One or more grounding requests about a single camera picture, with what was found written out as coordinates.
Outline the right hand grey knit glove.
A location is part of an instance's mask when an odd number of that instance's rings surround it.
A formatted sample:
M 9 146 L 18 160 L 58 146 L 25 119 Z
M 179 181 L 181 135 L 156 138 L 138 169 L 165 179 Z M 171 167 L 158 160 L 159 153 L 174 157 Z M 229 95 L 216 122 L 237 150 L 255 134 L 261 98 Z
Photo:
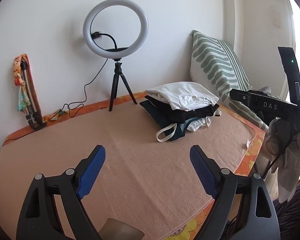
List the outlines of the right hand grey knit glove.
M 290 201 L 300 179 L 300 133 L 283 119 L 270 122 L 263 143 L 275 163 L 271 172 L 277 172 L 279 203 Z

